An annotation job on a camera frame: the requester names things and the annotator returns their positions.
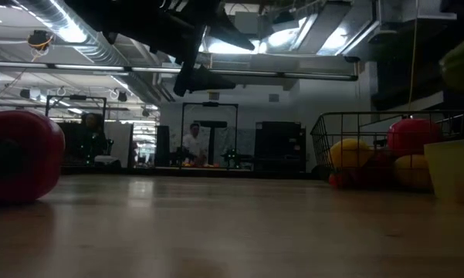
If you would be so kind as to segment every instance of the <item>metal basket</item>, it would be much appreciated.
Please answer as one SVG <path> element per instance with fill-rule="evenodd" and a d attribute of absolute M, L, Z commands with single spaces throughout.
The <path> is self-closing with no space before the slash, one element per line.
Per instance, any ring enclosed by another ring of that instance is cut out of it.
<path fill-rule="evenodd" d="M 391 150 L 387 147 L 388 130 L 392 124 L 405 118 L 420 118 L 437 123 L 442 131 L 444 141 L 452 141 L 463 138 L 464 135 L 464 110 L 436 110 L 436 111 L 384 111 L 384 112 L 340 112 L 321 114 L 314 124 L 310 134 L 313 140 L 314 155 L 317 161 L 317 167 L 324 169 L 322 179 L 328 179 L 329 173 L 338 173 L 343 171 L 356 171 L 364 168 L 365 171 L 381 171 L 384 166 L 377 165 L 360 165 L 359 157 L 366 155 L 361 153 L 357 147 L 353 155 L 357 156 L 356 165 L 343 165 L 344 159 L 341 159 L 341 165 L 334 166 L 330 149 L 338 141 L 353 138 L 357 140 L 357 146 L 363 141 L 369 148 L 372 155 L 377 153 L 386 153 L 392 155 Z M 422 153 L 422 150 L 407 150 L 412 153 Z M 343 158 L 344 148 L 341 145 L 340 155 Z"/>

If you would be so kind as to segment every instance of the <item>speaker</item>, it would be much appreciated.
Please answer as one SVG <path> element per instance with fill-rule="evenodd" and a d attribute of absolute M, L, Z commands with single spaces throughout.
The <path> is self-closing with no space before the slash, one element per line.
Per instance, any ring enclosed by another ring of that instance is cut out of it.
<path fill-rule="evenodd" d="M 157 167 L 170 166 L 170 127 L 156 127 L 156 153 L 154 165 Z"/>

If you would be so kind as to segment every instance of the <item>man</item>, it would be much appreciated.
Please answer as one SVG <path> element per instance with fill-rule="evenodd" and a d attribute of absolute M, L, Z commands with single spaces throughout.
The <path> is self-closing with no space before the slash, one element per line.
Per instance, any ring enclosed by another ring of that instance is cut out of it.
<path fill-rule="evenodd" d="M 182 147 L 190 154 L 195 156 L 193 158 L 196 166 L 202 166 L 206 162 L 205 150 L 201 148 L 198 140 L 199 124 L 191 124 L 190 134 L 186 134 L 182 141 Z"/>

